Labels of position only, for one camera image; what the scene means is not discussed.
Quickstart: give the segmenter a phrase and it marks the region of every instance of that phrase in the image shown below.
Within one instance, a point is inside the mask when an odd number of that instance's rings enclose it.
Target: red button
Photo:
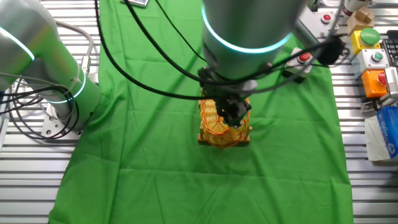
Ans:
[[[307,52],[307,53],[304,53],[304,54],[300,55],[298,57],[298,60],[305,63],[310,58],[311,58],[311,54]]]
[[[331,17],[328,14],[326,14],[326,15],[323,16],[323,19],[326,20],[326,21],[330,21]]]
[[[387,80],[386,80],[386,74],[384,72],[379,74],[379,77],[377,78],[377,81],[382,84],[385,85],[387,84]]]

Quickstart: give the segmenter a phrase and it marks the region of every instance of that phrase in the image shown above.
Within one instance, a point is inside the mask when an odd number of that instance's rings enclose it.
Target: gray robot arm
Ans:
[[[202,49],[209,66],[199,75],[212,80],[238,80],[271,63],[294,33],[304,46],[323,41],[328,29],[315,18],[306,0],[203,0]],[[218,114],[229,126],[240,121],[251,109],[244,99],[222,86],[202,85],[215,99]],[[235,90],[253,90],[254,80],[231,85]]]
[[[36,0],[0,0],[0,72],[23,75],[67,87],[80,109],[76,129],[83,129],[100,98],[100,88],[85,74],[62,44],[57,25],[48,10]],[[15,78],[0,77],[0,91]],[[42,84],[26,79],[28,84]],[[43,86],[32,85],[34,90]],[[65,97],[54,91],[40,93],[57,111],[69,116]]]

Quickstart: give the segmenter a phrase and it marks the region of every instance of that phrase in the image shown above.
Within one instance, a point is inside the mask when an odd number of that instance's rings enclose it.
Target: yellow wire basket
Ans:
[[[201,100],[200,102],[200,134],[198,141],[208,142],[218,148],[227,148],[237,145],[239,142],[249,142],[250,111],[242,119],[242,125],[238,129],[230,128],[224,124],[224,118],[217,115],[216,103],[214,100]]]

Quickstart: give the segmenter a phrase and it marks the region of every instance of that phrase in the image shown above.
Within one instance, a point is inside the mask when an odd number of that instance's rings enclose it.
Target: green cloth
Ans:
[[[200,49],[200,0],[162,0]],[[186,70],[194,56],[155,1],[136,9],[159,45]],[[106,41],[136,79],[200,95],[199,84],[160,56],[119,0],[101,0]],[[278,59],[299,44],[292,38]],[[101,51],[101,101],[65,172],[50,223],[353,223],[351,186],[331,74],[312,68],[301,85],[253,95],[249,146],[197,143],[197,101],[166,98],[129,83]],[[285,80],[279,73],[259,86]]]

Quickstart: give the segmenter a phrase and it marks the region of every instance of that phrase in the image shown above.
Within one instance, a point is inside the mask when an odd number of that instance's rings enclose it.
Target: red emergency stop button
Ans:
[[[309,60],[311,58],[311,54],[310,53],[304,53],[304,54],[302,54],[302,55],[300,55],[300,56],[298,56],[298,62],[300,62],[300,63],[305,63],[305,62],[307,62],[307,60]]]
[[[377,81],[382,85],[386,85],[387,84],[386,74],[384,72],[380,73],[377,78]]]
[[[331,16],[329,16],[328,14],[323,15],[323,17],[321,18],[321,21],[324,24],[329,24],[329,22],[331,21]]]

